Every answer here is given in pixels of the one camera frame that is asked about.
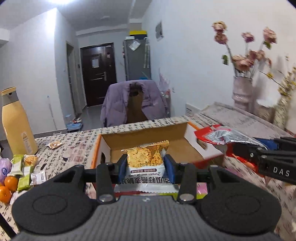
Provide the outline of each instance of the tiled floor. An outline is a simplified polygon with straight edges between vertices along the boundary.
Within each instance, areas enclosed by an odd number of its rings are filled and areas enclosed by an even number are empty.
[[[91,107],[85,107],[82,111],[82,131],[97,129],[104,127],[103,123],[100,121],[101,117],[101,105],[95,105]]]

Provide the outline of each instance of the dark brown door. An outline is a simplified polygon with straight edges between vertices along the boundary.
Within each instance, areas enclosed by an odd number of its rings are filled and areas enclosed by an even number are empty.
[[[103,104],[109,85],[116,83],[113,43],[81,48],[87,106]]]

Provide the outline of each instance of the doorway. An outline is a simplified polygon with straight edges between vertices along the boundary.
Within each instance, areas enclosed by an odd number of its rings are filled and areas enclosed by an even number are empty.
[[[103,104],[117,82],[113,43],[81,48],[81,63],[87,106]]]
[[[67,70],[68,70],[68,81],[70,87],[70,94],[71,94],[71,102],[74,110],[74,117],[77,118],[78,114],[81,113],[81,107],[78,97],[78,90],[77,90],[77,76],[76,76],[76,64],[75,64],[75,53],[74,47],[70,44],[66,43],[67,45]]]

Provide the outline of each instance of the wall outlet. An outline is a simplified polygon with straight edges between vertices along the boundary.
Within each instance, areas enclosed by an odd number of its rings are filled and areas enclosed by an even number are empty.
[[[185,113],[186,115],[193,115],[199,112],[200,112],[199,108],[190,104],[186,104],[186,113]]]

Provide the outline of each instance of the orange fruit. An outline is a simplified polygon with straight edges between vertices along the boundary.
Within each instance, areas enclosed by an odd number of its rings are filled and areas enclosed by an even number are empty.
[[[10,191],[15,192],[17,190],[18,179],[16,177],[10,176],[6,177],[4,180],[4,186]]]
[[[0,201],[8,204],[11,199],[11,193],[5,186],[0,187]]]

